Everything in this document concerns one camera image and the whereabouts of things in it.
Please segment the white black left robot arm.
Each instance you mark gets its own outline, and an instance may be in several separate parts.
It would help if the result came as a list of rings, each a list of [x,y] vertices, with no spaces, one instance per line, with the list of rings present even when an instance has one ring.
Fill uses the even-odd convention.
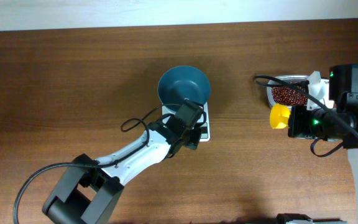
[[[185,100],[176,113],[145,127],[134,142],[108,156],[74,159],[46,199],[42,212],[54,223],[108,223],[124,186],[146,168],[173,157],[181,147],[195,150],[207,121],[204,107]]]

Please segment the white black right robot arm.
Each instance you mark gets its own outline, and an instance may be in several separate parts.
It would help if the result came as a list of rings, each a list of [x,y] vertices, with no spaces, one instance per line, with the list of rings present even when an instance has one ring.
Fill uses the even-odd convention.
[[[358,64],[330,68],[329,99],[335,102],[335,108],[329,109],[322,103],[312,110],[294,106],[288,120],[288,135],[314,143],[341,141],[354,179],[358,221]]]

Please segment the yellow measuring scoop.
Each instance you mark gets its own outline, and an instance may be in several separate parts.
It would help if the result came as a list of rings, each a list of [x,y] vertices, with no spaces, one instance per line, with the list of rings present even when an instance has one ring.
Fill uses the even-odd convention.
[[[270,126],[272,129],[284,129],[288,126],[290,110],[285,105],[276,104],[270,112]]]

